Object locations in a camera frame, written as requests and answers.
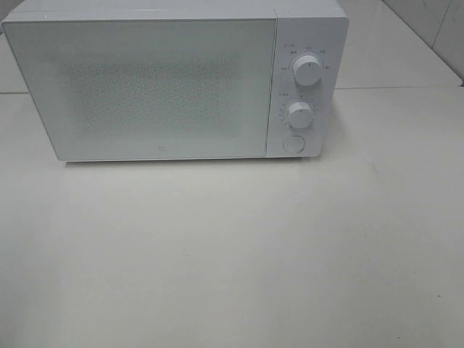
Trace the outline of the white microwave door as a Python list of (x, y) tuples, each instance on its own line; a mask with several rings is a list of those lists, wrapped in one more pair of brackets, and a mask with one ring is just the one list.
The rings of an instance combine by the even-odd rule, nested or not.
[(58, 159), (261, 157), (274, 20), (8, 22)]

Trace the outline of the upper white power knob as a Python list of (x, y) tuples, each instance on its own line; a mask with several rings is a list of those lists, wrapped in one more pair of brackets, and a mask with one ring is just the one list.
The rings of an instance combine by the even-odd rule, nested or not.
[(298, 85), (312, 86), (321, 79), (323, 63), (318, 55), (307, 52), (296, 58), (292, 70)]

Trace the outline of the white timer knob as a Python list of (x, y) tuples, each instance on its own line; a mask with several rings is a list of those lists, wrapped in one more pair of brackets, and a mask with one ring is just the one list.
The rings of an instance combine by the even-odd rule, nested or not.
[(287, 118), (292, 128), (304, 129), (311, 126), (314, 112), (308, 103), (299, 101), (289, 106)]

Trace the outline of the round white door button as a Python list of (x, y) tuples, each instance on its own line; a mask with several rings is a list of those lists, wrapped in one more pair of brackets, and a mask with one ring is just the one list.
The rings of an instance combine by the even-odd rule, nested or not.
[(283, 149), (292, 154), (301, 153), (305, 149), (305, 140), (301, 136), (289, 136), (283, 142)]

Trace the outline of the white microwave oven body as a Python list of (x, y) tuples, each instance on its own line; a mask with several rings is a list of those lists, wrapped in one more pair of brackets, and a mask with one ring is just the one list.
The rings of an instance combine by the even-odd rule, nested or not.
[[(7, 39), (4, 26), (8, 22), (195, 20), (275, 21), (265, 153), (261, 157), (142, 160), (318, 156), (323, 147), (349, 27), (348, 17), (336, 1), (24, 1), (5, 17), (1, 28)], [(294, 79), (292, 65), (307, 52), (321, 58), (322, 76), (312, 86), (300, 86)], [(296, 129), (289, 125), (288, 108), (295, 102), (306, 102), (312, 107), (311, 126)], [(283, 149), (283, 142), (289, 136), (301, 136), (305, 140), (301, 153), (292, 154)]]

